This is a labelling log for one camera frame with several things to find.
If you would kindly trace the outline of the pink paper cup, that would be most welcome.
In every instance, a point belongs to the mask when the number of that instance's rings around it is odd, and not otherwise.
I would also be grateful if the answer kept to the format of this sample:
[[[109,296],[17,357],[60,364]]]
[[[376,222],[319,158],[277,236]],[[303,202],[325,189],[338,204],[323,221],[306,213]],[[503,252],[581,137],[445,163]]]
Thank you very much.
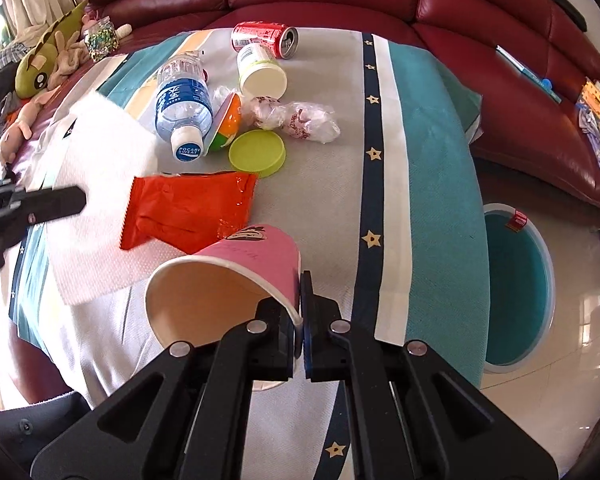
[[[294,326],[294,357],[301,353],[301,256],[284,231],[247,226],[196,254],[172,259],[151,274],[145,294],[149,325],[163,347],[215,342],[256,317],[258,303],[275,299]]]

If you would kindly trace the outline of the orange snack bag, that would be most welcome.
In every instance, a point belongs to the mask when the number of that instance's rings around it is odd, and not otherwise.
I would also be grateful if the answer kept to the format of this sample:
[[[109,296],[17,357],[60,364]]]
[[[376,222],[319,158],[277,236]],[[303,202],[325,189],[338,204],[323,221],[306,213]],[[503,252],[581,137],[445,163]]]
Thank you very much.
[[[120,248],[160,240],[193,255],[247,225],[257,182],[255,174],[237,171],[136,177]]]

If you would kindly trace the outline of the clear bottle blue label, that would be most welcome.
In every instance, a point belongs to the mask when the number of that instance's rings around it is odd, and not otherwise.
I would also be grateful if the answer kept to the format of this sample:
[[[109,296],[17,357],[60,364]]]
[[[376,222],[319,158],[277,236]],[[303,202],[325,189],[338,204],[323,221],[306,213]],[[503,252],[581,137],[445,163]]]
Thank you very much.
[[[180,162],[206,154],[212,105],[198,51],[169,58],[157,72],[155,129]]]

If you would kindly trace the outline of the orange yogurt cup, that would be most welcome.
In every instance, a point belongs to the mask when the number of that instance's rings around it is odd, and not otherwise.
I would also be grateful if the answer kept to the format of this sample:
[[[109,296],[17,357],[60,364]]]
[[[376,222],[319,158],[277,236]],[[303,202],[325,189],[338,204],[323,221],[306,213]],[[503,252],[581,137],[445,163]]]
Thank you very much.
[[[238,135],[242,121],[242,99],[238,92],[219,89],[212,105],[212,124],[204,140],[205,155],[227,148]]]

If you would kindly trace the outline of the lime green plastic lid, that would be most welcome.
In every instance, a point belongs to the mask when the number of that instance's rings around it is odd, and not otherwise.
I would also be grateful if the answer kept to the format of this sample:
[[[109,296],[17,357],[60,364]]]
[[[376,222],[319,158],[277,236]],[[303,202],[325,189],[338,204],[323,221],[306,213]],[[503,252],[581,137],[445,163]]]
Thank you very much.
[[[284,166],[286,146],[274,131],[250,130],[230,144],[228,160],[236,171],[256,174],[263,179]]]

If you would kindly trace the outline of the white green-rimmed cup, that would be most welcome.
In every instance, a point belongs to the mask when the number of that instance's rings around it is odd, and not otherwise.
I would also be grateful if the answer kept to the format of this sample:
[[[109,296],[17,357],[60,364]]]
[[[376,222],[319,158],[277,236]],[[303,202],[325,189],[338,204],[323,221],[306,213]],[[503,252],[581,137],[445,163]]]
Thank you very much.
[[[240,90],[247,96],[279,100],[287,90],[287,75],[271,52],[260,44],[246,44],[237,53]]]

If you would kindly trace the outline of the clear plastic bag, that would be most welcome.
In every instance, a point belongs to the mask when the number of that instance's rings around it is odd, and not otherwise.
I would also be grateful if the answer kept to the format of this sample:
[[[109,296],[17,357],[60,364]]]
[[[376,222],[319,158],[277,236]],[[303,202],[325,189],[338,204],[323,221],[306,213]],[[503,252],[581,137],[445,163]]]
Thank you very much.
[[[282,103],[258,96],[242,99],[242,120],[247,126],[285,133],[298,140],[327,144],[340,136],[335,111],[310,102]]]

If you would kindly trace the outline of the teal trash bin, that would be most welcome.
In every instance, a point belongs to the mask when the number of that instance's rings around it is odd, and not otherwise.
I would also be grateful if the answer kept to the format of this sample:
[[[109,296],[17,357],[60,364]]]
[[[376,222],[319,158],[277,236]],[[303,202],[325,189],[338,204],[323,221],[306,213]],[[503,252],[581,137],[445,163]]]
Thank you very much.
[[[518,370],[539,350],[556,306],[554,264],[538,228],[522,211],[502,203],[483,206],[488,239],[489,374]]]

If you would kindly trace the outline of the white paper napkin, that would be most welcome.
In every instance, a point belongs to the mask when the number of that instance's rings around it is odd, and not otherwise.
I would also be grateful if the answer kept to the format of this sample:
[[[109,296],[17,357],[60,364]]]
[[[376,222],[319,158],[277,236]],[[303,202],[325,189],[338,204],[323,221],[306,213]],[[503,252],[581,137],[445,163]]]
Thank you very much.
[[[131,286],[182,253],[160,240],[120,248],[133,180],[159,171],[166,144],[127,112],[92,91],[69,112],[72,133],[46,154],[54,185],[77,185],[86,204],[47,223],[45,249],[62,301],[86,304]]]

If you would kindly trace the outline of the green plush toy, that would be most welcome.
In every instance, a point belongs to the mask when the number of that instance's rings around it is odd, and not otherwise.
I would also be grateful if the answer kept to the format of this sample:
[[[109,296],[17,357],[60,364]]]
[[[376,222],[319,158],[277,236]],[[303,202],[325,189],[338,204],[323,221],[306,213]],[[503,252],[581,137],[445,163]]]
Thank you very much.
[[[83,0],[48,26],[35,47],[20,61],[15,76],[15,92],[19,99],[31,99],[43,90],[57,65],[58,56],[78,48],[86,4]]]

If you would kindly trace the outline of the beige plush toy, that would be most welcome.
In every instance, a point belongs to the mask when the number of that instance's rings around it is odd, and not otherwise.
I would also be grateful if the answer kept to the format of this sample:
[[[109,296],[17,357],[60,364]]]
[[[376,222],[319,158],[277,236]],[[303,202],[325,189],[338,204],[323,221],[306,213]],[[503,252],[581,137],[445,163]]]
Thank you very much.
[[[88,54],[84,40],[76,50],[69,53],[61,53],[57,58],[57,65],[47,86],[39,91],[31,99],[25,99],[20,107],[18,115],[3,132],[0,139],[0,168],[6,169],[12,166],[21,145],[29,141],[32,136],[32,125],[38,118],[43,106],[55,95],[59,87],[84,64],[90,55]]]

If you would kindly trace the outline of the striped star tablecloth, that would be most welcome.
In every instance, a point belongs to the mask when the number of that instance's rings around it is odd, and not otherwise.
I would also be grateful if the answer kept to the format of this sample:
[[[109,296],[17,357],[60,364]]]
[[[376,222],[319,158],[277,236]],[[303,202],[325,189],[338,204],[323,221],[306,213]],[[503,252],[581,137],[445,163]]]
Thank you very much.
[[[47,149],[73,130],[70,108],[95,91],[155,133],[155,73],[172,54],[201,50],[213,89],[237,82],[225,29],[179,34],[102,61],[56,108],[27,172],[55,182]],[[471,137],[482,99],[430,52],[376,35],[306,28],[284,63],[286,100],[330,106],[341,130],[321,144],[290,138],[276,174],[254,190],[250,219],[296,242],[317,292],[379,339],[420,338],[480,382],[489,324],[482,199]],[[9,315],[65,383],[99,404],[159,352],[144,307],[148,278],[69,306],[45,249],[45,226],[19,252]]]

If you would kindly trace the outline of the red soda can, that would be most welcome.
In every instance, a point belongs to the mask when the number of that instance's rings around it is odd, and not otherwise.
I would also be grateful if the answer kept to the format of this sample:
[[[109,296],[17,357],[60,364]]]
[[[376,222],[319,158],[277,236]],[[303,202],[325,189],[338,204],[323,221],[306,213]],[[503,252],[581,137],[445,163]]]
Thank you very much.
[[[260,44],[279,60],[292,58],[298,42],[298,30],[280,23],[246,21],[235,25],[230,33],[230,43],[236,52],[247,44]]]

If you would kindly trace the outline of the blue pen on sofa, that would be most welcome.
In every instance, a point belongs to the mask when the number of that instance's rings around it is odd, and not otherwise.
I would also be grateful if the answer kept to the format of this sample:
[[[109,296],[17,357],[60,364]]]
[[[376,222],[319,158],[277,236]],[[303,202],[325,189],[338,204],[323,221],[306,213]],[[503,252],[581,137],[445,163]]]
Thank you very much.
[[[506,51],[501,46],[496,46],[495,51],[497,54],[501,55],[504,60],[509,62],[513,68],[516,68],[518,73],[524,75],[527,79],[533,82],[539,89],[541,89],[547,96],[549,96],[555,103],[560,104],[562,102],[562,98],[558,96],[558,94],[553,89],[552,82],[547,78],[541,78],[535,72],[532,72],[527,65],[524,65],[523,62],[520,62],[516,58],[513,57],[508,51]]]

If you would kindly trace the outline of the dark red leather sofa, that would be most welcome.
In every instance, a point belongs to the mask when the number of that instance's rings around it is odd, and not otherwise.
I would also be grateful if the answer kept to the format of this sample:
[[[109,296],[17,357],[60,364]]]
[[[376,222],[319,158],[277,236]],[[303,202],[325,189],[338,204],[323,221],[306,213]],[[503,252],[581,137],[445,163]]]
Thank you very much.
[[[600,208],[600,168],[577,122],[600,52],[554,0],[87,0],[130,24],[132,44],[244,21],[372,32],[430,51],[483,97],[478,158],[530,174]],[[562,98],[555,103],[495,51],[501,46]]]

